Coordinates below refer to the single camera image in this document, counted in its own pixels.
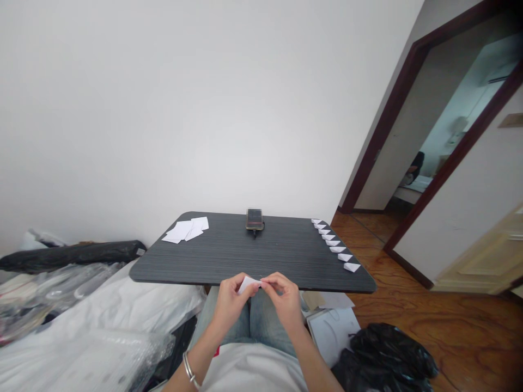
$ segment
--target black garbage bag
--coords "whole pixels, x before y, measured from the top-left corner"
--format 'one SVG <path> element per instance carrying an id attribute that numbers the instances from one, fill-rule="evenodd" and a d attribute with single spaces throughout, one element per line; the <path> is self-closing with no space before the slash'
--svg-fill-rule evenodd
<path id="1" fill-rule="evenodd" d="M 397 327 L 372 323 L 350 342 L 332 368 L 339 383 L 350 392 L 431 392 L 429 378 L 438 374 L 434 358 L 417 341 Z"/>
<path id="2" fill-rule="evenodd" d="M 2 257 L 0 270 L 31 274 L 54 271 L 67 264 L 130 262 L 146 249 L 140 241 L 120 241 L 23 250 Z"/>

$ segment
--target bracelet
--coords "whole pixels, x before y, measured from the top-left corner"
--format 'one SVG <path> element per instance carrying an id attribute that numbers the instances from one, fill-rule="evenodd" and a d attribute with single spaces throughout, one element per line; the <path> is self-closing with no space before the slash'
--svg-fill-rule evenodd
<path id="1" fill-rule="evenodd" d="M 192 372 L 191 367 L 189 366 L 189 360 L 187 359 L 187 351 L 184 352 L 184 366 L 185 366 L 185 372 L 187 373 L 187 377 L 189 378 L 189 381 L 194 384 L 196 387 L 196 390 L 200 390 L 202 387 L 198 382 L 196 381 L 196 376 Z"/>

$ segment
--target cream door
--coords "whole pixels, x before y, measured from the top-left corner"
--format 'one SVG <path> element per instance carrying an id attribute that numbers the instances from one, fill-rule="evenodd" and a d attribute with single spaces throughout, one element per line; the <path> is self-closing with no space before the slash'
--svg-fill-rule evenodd
<path id="1" fill-rule="evenodd" d="M 523 276 L 523 204 L 436 278 L 433 291 L 498 294 Z"/>

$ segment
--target dark wood grain tabletop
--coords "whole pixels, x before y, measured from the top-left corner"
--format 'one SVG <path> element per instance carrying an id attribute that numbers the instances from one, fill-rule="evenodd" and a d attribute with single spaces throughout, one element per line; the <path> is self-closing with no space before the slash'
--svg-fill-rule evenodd
<path id="1" fill-rule="evenodd" d="M 343 268 L 310 219 L 264 216 L 265 229 L 245 229 L 246 216 L 186 212 L 178 221 L 206 216 L 209 229 L 190 241 L 174 244 L 161 239 L 136 262 L 130 277 L 138 282 L 217 286 L 223 279 L 245 272 L 260 279 L 279 271 L 301 290 L 373 293 L 376 283 L 361 266 Z M 336 233 L 326 222 L 325 230 Z M 341 241 L 338 236 L 333 241 Z M 343 241 L 338 246 L 345 246 Z M 343 253 L 352 254 L 349 249 Z M 349 262 L 359 264 L 353 256 Z"/>

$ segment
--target person in mirror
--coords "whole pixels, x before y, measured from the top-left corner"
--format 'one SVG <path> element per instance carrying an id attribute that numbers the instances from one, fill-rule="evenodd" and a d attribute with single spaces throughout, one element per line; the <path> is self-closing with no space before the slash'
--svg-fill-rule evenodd
<path id="1" fill-rule="evenodd" d="M 262 290 L 254 283 L 238 294 L 245 276 L 211 288 L 186 352 L 188 369 L 182 362 L 163 392 L 342 392 L 303 324 L 298 287 L 275 272 L 261 279 Z"/>
<path id="2" fill-rule="evenodd" d="M 421 171 L 421 166 L 423 166 L 423 161 L 425 160 L 425 154 L 419 151 L 416 154 L 416 158 L 412 161 L 412 164 L 407 170 L 407 173 L 403 177 L 402 181 L 399 183 L 399 186 L 411 185 L 416 177 L 419 176 Z"/>

